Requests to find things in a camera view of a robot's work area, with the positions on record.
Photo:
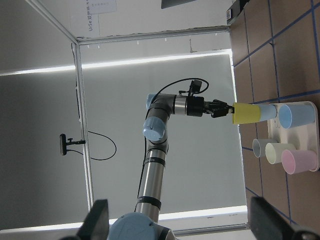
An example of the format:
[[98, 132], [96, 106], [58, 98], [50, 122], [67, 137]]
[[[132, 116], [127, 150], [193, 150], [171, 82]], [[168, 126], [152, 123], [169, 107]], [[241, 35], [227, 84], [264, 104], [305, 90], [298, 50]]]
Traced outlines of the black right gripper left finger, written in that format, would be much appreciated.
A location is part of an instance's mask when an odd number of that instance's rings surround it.
[[109, 235], [109, 205], [107, 199], [96, 200], [75, 235], [61, 240], [106, 240]]

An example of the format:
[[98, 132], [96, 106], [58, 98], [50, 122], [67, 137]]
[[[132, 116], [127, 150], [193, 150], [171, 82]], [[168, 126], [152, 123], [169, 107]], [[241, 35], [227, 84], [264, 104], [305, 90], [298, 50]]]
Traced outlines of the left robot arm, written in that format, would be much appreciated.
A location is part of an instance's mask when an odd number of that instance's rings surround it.
[[169, 150], [167, 123], [171, 115], [213, 118], [232, 114], [234, 107], [214, 99], [205, 101], [201, 96], [149, 94], [147, 115], [143, 124], [146, 153], [137, 194], [135, 210], [117, 219], [110, 227], [109, 240], [174, 240], [173, 231], [158, 224], [161, 210], [161, 192], [166, 157]]

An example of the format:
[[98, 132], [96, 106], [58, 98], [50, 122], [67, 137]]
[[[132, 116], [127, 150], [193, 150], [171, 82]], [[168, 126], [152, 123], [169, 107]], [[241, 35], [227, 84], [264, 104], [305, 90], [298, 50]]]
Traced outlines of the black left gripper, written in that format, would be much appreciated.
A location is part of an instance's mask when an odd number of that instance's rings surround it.
[[200, 96], [188, 96], [186, 98], [186, 115], [193, 117], [202, 117], [203, 114], [209, 114], [212, 118], [220, 118], [230, 113], [230, 106], [223, 101], [214, 99], [205, 101]]

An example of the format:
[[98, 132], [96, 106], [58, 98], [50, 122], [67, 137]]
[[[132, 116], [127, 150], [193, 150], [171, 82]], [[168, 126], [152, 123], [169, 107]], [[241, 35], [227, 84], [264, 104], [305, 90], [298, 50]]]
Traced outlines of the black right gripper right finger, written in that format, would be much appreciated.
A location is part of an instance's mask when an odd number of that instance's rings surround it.
[[318, 240], [320, 235], [307, 228], [291, 227], [263, 198], [252, 197], [249, 227], [257, 240]]

